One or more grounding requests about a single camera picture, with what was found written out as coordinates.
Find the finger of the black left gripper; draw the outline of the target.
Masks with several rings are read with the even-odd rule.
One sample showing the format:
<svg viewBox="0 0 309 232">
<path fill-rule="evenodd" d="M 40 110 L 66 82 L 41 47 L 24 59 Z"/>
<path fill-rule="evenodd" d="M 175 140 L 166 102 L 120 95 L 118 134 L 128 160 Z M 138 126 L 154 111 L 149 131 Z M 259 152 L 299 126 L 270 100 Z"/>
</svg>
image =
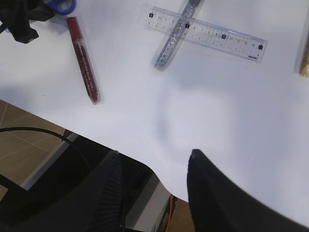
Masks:
<svg viewBox="0 0 309 232">
<path fill-rule="evenodd" d="M 54 16 L 54 11 L 42 0 L 2 0 L 0 31 L 8 29 L 17 42 L 27 44 L 39 37 L 29 22 L 44 22 Z"/>
</svg>

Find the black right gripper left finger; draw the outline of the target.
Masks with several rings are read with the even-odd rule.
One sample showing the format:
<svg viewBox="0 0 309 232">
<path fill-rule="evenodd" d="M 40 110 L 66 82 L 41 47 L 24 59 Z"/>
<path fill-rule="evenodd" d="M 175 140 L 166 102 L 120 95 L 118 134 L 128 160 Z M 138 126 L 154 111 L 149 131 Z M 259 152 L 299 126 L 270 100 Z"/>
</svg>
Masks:
<svg viewBox="0 0 309 232">
<path fill-rule="evenodd" d="M 122 164 L 110 151 L 75 188 L 52 199 L 47 190 L 8 192 L 0 204 L 2 232 L 116 232 L 122 214 Z"/>
</svg>

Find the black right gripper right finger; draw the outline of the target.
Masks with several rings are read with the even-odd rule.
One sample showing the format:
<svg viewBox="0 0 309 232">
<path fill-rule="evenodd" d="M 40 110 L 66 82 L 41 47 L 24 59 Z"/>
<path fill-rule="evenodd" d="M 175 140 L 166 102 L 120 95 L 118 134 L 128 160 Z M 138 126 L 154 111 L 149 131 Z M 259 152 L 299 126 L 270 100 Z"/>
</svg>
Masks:
<svg viewBox="0 0 309 232">
<path fill-rule="evenodd" d="M 307 232 L 226 177 L 199 149 L 187 171 L 188 202 L 197 232 Z"/>
</svg>

